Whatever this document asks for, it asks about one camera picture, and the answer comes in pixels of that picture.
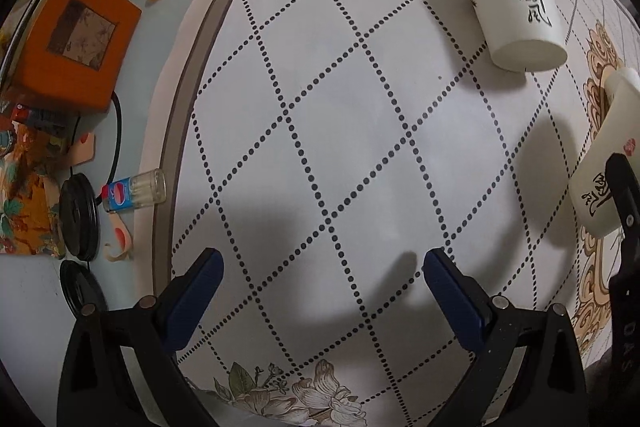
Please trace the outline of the floral diamond pattern tablecloth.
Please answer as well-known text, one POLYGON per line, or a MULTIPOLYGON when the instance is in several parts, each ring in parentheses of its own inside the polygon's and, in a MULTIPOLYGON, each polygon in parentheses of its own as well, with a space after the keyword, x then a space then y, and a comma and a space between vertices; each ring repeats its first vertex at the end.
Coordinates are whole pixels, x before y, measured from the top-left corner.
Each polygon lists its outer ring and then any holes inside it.
POLYGON ((566 63, 517 74, 470 0, 193 1, 150 113, 168 199, 145 288, 224 257, 177 353, 212 413, 427 425, 472 360, 424 283, 434 247, 605 354, 620 234, 585 231, 568 181, 639 28, 618 0, 554 2, 566 63))

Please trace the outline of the black round lid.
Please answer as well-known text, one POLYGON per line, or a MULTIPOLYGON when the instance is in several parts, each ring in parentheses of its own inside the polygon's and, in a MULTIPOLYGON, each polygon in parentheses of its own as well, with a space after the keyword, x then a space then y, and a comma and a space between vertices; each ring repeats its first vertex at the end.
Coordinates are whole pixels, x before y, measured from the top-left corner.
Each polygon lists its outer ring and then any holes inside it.
POLYGON ((100 221, 96 195, 83 173, 75 173, 63 183, 58 215, 67 251, 80 261, 92 261, 99 249, 100 221))
POLYGON ((60 284, 74 317, 81 317, 82 308, 87 305, 100 311, 108 310, 100 284, 82 263, 64 260, 60 265, 60 284))

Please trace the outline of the colourful snack bag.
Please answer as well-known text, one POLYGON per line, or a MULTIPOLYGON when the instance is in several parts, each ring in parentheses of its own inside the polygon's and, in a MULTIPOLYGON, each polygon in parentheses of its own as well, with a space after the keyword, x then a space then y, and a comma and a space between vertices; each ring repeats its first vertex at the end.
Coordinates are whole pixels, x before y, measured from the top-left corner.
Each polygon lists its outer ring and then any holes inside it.
POLYGON ((47 132, 1 119, 2 254, 65 256, 54 176, 64 144, 47 132))

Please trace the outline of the orange gift box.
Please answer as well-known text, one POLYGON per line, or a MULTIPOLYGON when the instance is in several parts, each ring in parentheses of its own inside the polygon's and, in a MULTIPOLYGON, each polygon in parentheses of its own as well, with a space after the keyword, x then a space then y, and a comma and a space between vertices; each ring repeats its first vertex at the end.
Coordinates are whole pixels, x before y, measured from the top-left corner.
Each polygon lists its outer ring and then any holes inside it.
POLYGON ((4 97, 60 112, 105 112, 140 17, 129 0, 43 0, 4 97))

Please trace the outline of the small pepsi glass bottle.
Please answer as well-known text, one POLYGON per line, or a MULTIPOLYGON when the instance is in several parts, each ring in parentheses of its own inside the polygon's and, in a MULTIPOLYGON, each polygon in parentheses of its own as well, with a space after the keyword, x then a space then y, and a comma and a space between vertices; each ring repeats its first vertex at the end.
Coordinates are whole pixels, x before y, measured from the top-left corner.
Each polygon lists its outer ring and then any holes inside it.
POLYGON ((121 212, 161 204, 166 200, 162 169, 153 169, 104 185, 102 205, 107 212, 121 212))

